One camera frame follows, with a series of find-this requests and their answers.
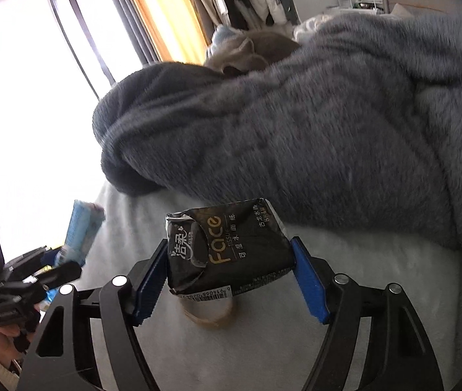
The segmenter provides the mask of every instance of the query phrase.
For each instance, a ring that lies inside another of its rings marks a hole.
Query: black camera rig
[[[60,287],[27,352],[17,391],[102,390],[91,335],[91,318],[100,318],[114,378],[120,391],[159,391],[134,327],[151,316],[167,278],[167,240],[127,276],[96,289]],[[309,255],[298,237],[291,240],[294,276],[311,315],[328,325],[305,391],[339,391],[345,386],[360,318],[371,318],[360,391],[443,391],[438,363],[423,325],[404,289],[358,285],[335,274],[328,263]],[[33,304],[45,291],[80,275],[73,262],[23,282],[54,256],[41,248],[0,268],[0,325],[22,323],[34,330]],[[0,250],[0,264],[3,257]],[[462,391],[462,380],[453,389]]]
[[[40,313],[34,305],[46,298],[48,290],[74,281],[81,275],[81,267],[75,262],[38,273],[45,266],[53,265],[59,250],[41,247],[5,264],[0,245],[0,326],[21,326],[21,335],[14,339],[14,343],[22,353],[28,348],[26,333],[34,332],[39,324]]]

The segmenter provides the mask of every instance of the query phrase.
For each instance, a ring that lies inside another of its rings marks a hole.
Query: white bedsheet
[[[106,184],[97,201],[105,207],[102,226],[78,288],[102,286],[149,257],[165,237],[167,212],[204,203],[171,191],[130,198]],[[459,293],[459,259],[452,251],[416,237],[378,233],[341,235],[286,224],[311,255],[326,259],[364,286],[401,283],[436,352],[445,386],[451,385]],[[292,274],[237,297],[236,319],[226,328],[206,329],[183,314],[165,286],[153,316],[137,329],[146,360],[162,391],[296,391],[311,371],[326,327],[308,313]],[[357,388],[368,322],[360,328],[346,390]],[[103,386],[115,390],[103,348],[100,322],[93,324]]]

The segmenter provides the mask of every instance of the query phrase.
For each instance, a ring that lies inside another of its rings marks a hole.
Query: barcode
[[[210,289],[202,292],[195,292],[193,294],[187,295],[178,295],[180,298],[186,298],[191,301],[211,301],[211,300],[220,300],[222,298],[228,298],[232,296],[231,287],[228,285],[226,287]]]
[[[210,296],[194,296],[188,297],[190,300],[193,301],[210,301],[210,300],[219,300],[221,298],[227,298],[226,292],[219,292],[217,294],[212,294]]]

